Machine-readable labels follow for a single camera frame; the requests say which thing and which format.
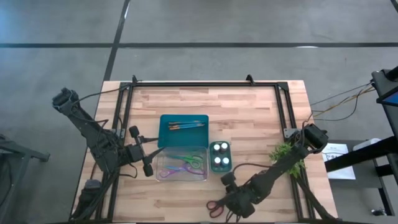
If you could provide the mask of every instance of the gray concrete floor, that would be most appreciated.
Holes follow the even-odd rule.
[[[0,0],[0,43],[112,43],[123,0]],[[121,42],[398,42],[398,13],[388,0],[131,1]],[[100,91],[111,49],[0,49],[0,133],[51,153],[32,160],[12,211],[16,223],[67,220],[85,140],[50,105],[62,87],[80,96]],[[367,83],[371,72],[397,66],[397,48],[119,49],[111,80],[305,80],[310,102]],[[317,122],[331,139],[390,136],[376,93],[359,99],[352,117]],[[337,98],[313,107],[321,110]],[[83,102],[95,113],[98,98]],[[344,117],[349,103],[322,118]],[[398,209],[398,187],[387,178]],[[332,186],[340,218],[372,217],[377,190]]]

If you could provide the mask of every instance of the butcher block tabletop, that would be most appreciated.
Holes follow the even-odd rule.
[[[284,81],[289,84],[297,126],[301,127],[311,113],[304,82]],[[102,91],[119,88],[120,82],[104,82]],[[281,91],[287,126],[290,126],[284,92]],[[109,119],[104,128],[111,129],[118,92],[102,94],[99,98],[95,120]],[[159,119],[163,114],[207,114],[209,116],[209,143],[228,141],[231,145],[233,167],[243,162],[271,165],[269,154],[283,142],[282,130],[274,87],[135,87],[129,114],[128,127],[137,126],[140,134],[156,138]],[[126,134],[125,144],[135,144]],[[146,154],[157,149],[157,141],[143,144]],[[156,174],[156,158],[152,163]],[[88,149],[74,208],[87,179],[90,178],[94,159]],[[142,162],[134,163],[138,170],[136,179],[120,176],[114,222],[225,222],[228,209],[218,218],[210,218],[206,203],[225,195],[220,181],[222,174],[209,173],[204,182],[158,182],[155,175],[146,177]],[[321,154],[311,154],[305,159],[308,181],[326,210],[337,217],[335,203]],[[243,166],[236,170],[236,183],[242,185],[262,168]],[[135,175],[130,166],[121,168],[122,174]],[[96,169],[94,179],[101,180],[102,172]],[[108,211],[110,190],[105,196],[103,217]],[[308,217],[303,193],[300,192],[304,217]],[[297,221],[292,186],[287,174],[277,179],[271,194],[256,212],[239,222],[294,222]]]

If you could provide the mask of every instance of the pink scissors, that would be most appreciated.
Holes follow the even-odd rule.
[[[184,163],[181,167],[175,166],[164,166],[168,170],[161,170],[160,177],[166,178],[176,172],[187,171],[191,174],[205,175],[205,171],[202,169],[194,169],[189,163]]]

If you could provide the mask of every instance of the cable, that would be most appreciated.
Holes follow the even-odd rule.
[[[237,165],[237,166],[232,170],[232,173],[235,173],[235,170],[236,170],[238,167],[241,167],[241,166],[258,166],[258,167],[263,167],[263,168],[270,168],[270,167],[271,167],[271,166],[268,166],[268,165],[260,165],[260,164],[255,164],[255,163],[252,163],[252,162],[245,162],[245,163],[242,163],[242,164]]]
[[[5,158],[4,160],[6,161],[6,163],[8,165],[8,175],[9,175],[9,180],[10,180],[10,186],[8,187],[7,193],[5,194],[4,198],[1,200],[0,208],[2,207],[3,203],[6,201],[6,199],[8,197],[8,194],[9,194],[9,192],[11,190],[11,187],[12,187],[11,165],[10,165],[10,162],[8,161],[7,158]]]
[[[120,118],[120,116],[119,116],[118,118],[119,118],[119,121],[120,121],[120,126],[123,126],[122,119]],[[108,122],[107,120],[95,121],[95,122],[96,122],[96,123],[99,123],[99,122],[105,122],[105,121]],[[93,170],[91,171],[90,180],[93,179],[96,166],[97,166],[97,163],[95,162],[95,163],[94,163],[94,166],[93,166]]]
[[[131,166],[132,168],[134,168],[135,170],[136,170],[136,175],[134,176],[134,178],[136,178],[137,177],[137,175],[138,175],[138,170],[137,170],[137,167],[135,167],[134,165],[132,165],[131,163],[129,163],[129,166]]]
[[[131,178],[133,178],[133,179],[135,179],[137,176],[135,176],[135,177],[133,177],[132,175],[130,175],[130,174],[119,174],[120,176],[125,176],[125,177],[131,177]]]
[[[81,118],[81,117],[79,117],[79,116],[76,116],[74,113],[72,113],[71,115],[74,116],[74,117],[77,118],[77,119],[80,119],[80,120],[86,121],[86,122],[90,122],[90,123],[101,123],[101,122],[105,122],[105,121],[108,120],[108,119],[104,119],[104,120],[101,120],[101,121],[93,121],[93,120],[88,120],[88,119],[85,119],[85,118]]]
[[[338,107],[338,106],[340,106],[340,105],[343,105],[343,104],[345,104],[345,103],[347,103],[347,102],[349,102],[349,101],[351,101],[351,100],[353,100],[353,99],[359,97],[359,96],[362,95],[362,94],[365,94],[365,93],[369,93],[369,92],[371,92],[371,91],[374,91],[374,89],[371,90],[371,88],[373,88],[373,87],[371,86],[371,87],[369,87],[368,89],[366,89],[365,91],[363,91],[363,90],[364,90],[364,88],[363,88],[359,93],[357,93],[357,94],[355,94],[355,95],[353,95],[353,96],[349,96],[349,97],[343,99],[343,100],[342,100],[341,102],[339,102],[338,104],[333,105],[333,106],[329,107],[329,108],[326,109],[326,110],[317,111],[317,112],[320,112],[320,113],[314,115],[314,118],[317,117],[317,116],[320,116],[321,114],[326,113],[327,111],[330,111],[330,110],[332,110],[332,109],[334,109],[334,108],[336,108],[336,107]]]
[[[353,110],[353,112],[351,112],[348,116],[345,116],[344,118],[340,118],[340,119],[314,119],[315,121],[342,121],[342,120],[344,120],[344,119],[347,119],[347,118],[349,118],[350,116],[352,116],[354,113],[355,113],[355,111],[356,111],[356,107],[357,107],[357,105],[358,105],[358,98],[359,98],[359,96],[362,94],[362,91],[363,91],[364,89],[362,89],[361,91],[359,91],[359,93],[356,95],[356,97],[355,97],[355,107],[354,107],[354,110]]]
[[[73,102],[72,106],[75,105],[75,104],[77,104],[77,103],[79,103],[79,102],[82,101],[82,100],[85,100],[85,99],[89,98],[89,97],[96,96],[96,95],[101,95],[101,94],[103,94],[103,93],[110,93],[110,92],[118,91],[118,90],[122,90],[122,89],[124,90],[124,89],[126,89],[126,88],[128,88],[128,87],[129,87],[129,85],[125,85],[125,86],[122,86],[122,87],[117,88],[117,89],[114,89],[114,90],[108,90],[108,91],[104,91],[104,92],[93,93],[93,94],[87,95],[87,96],[81,98],[80,100]]]
[[[301,125],[300,139],[301,139],[301,146],[302,146],[302,147],[304,147],[304,144],[305,144],[304,124],[307,123],[307,122],[310,120],[312,114],[313,114],[313,112],[311,111],[310,116],[308,116],[308,118],[307,118],[305,121],[303,121],[303,123],[302,123],[302,125]]]
[[[120,121],[120,127],[123,127],[123,122],[122,122],[122,119],[120,118],[120,116],[118,116],[118,120]]]
[[[332,99],[332,98],[334,98],[334,97],[336,97],[336,96],[340,96],[340,95],[342,95],[342,94],[349,93],[349,92],[351,92],[351,91],[353,91],[353,90],[359,89],[359,88],[364,87],[364,86],[369,85],[369,84],[370,84],[370,83],[367,83],[367,84],[365,84],[365,85],[360,85],[360,86],[358,86],[358,87],[355,87],[355,88],[352,88],[352,89],[350,89],[350,90],[344,91],[344,92],[342,92],[342,93],[339,93],[339,94],[337,94],[337,95],[331,96],[331,97],[326,98],[326,99],[324,99],[324,100],[320,100],[320,101],[318,101],[318,102],[312,103],[312,104],[310,104],[310,106],[315,105],[315,104],[318,104],[318,103],[321,103],[321,102],[324,102],[324,101],[326,101],[326,100],[330,100],[330,99]]]
[[[104,129],[105,124],[106,124],[108,121],[109,121],[108,119],[106,119],[106,120],[104,121],[104,123],[101,125],[101,129],[98,131],[98,134],[97,134],[97,141],[96,141],[95,147],[97,148],[97,151],[98,151],[98,152],[100,151],[100,149],[99,149],[99,147],[98,147],[98,142],[100,141],[100,134],[101,134],[102,130]],[[100,158],[102,158],[102,159],[104,160],[106,171],[107,171],[108,173],[110,173],[110,172],[109,172],[109,169],[108,169],[108,163],[107,163],[106,159],[105,159],[102,155],[100,156]]]
[[[235,222],[235,223],[238,223],[240,219],[241,219],[241,216],[240,216],[240,215],[237,215],[237,216],[236,216],[236,222]]]
[[[229,210],[225,216],[225,223],[228,223],[233,215],[234,215],[234,213]]]

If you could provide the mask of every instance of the clear plastic container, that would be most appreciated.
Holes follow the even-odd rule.
[[[158,181],[204,181],[207,177],[205,147],[167,147],[157,155]]]

